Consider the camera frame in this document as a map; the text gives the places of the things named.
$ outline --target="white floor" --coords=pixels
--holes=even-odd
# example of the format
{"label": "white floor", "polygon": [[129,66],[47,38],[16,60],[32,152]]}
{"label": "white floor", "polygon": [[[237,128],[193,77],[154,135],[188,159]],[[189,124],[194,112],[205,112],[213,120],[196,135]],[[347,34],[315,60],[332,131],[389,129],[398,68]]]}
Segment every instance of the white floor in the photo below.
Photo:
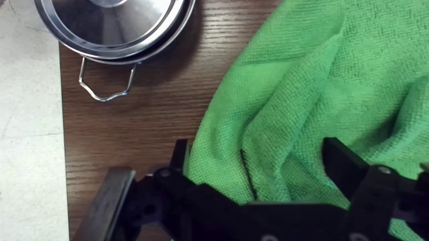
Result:
{"label": "white floor", "polygon": [[32,0],[0,4],[0,239],[68,239],[58,41]]}

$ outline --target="pot rim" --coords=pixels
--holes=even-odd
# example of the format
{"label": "pot rim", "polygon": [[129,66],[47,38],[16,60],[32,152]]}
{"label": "pot rim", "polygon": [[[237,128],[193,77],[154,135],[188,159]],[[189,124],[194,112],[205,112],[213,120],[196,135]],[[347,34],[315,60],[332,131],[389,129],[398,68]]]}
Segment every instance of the pot rim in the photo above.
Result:
{"label": "pot rim", "polygon": [[182,13],[182,18],[180,17],[180,24],[177,26],[177,29],[165,40],[165,41],[160,41],[160,46],[146,52],[138,52],[133,56],[127,56],[127,57],[122,57],[122,58],[115,58],[115,60],[109,60],[109,58],[99,58],[99,57],[87,57],[91,61],[97,61],[101,64],[110,64],[110,65],[126,65],[126,64],[141,64],[142,61],[154,57],[156,54],[161,53],[162,50],[165,50],[185,29],[185,26],[188,25],[193,12],[194,12],[194,5],[196,5],[196,0],[185,0],[185,8],[184,12],[178,13],[178,16],[181,16]]}
{"label": "pot rim", "polygon": [[52,0],[35,0],[35,4],[44,24],[62,44],[88,58],[117,60],[137,54],[162,38],[177,21],[180,12],[185,6],[185,0],[172,0],[170,9],[157,29],[146,37],[125,45],[106,45],[86,41],[63,24],[56,14]]}

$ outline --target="wooden surface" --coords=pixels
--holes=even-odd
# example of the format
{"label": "wooden surface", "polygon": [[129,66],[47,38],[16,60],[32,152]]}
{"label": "wooden surface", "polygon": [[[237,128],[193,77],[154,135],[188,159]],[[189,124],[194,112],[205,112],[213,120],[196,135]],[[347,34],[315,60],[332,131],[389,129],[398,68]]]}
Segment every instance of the wooden surface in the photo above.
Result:
{"label": "wooden surface", "polygon": [[[176,139],[193,139],[223,76],[279,1],[198,1],[181,38],[138,68],[130,96],[111,103],[97,103],[79,87],[80,57],[62,46],[71,235],[109,167],[131,166],[142,176],[169,161]],[[125,87],[129,69],[90,62],[86,78],[109,93]]]}

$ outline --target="stainless steel pot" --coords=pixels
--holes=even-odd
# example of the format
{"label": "stainless steel pot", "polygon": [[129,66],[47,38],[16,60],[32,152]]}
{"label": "stainless steel pot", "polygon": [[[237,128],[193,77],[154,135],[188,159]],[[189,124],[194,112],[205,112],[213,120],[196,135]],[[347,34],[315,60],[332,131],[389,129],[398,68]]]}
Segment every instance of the stainless steel pot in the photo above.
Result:
{"label": "stainless steel pot", "polygon": [[[35,0],[54,36],[82,54],[79,84],[99,101],[126,96],[142,61],[168,48],[189,21],[196,0]],[[86,60],[134,64],[127,87],[97,95],[84,81]]]}

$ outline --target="pot lid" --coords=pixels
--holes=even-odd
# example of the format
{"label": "pot lid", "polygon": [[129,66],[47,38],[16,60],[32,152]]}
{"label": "pot lid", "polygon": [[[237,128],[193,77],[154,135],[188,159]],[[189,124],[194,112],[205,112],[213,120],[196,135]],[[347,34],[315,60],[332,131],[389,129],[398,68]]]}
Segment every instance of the pot lid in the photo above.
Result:
{"label": "pot lid", "polygon": [[184,0],[36,0],[36,6],[67,46],[90,57],[119,58],[157,42]]}

